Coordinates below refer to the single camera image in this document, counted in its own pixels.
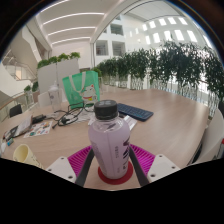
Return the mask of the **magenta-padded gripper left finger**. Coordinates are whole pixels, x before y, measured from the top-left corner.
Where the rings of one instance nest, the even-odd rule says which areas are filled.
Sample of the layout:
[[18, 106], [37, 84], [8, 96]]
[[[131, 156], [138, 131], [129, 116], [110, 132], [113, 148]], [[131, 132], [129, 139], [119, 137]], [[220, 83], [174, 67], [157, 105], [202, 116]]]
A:
[[47, 171], [83, 187], [93, 158], [94, 152], [90, 146], [87, 146], [69, 157], [59, 157], [47, 168]]

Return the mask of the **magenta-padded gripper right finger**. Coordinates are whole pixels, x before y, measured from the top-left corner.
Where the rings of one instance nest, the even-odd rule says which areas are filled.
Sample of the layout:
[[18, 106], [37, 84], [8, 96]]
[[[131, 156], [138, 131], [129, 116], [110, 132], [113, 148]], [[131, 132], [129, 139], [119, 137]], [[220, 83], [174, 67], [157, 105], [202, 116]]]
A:
[[133, 144], [129, 146], [129, 155], [141, 186], [145, 186], [180, 170], [165, 155], [153, 155]]

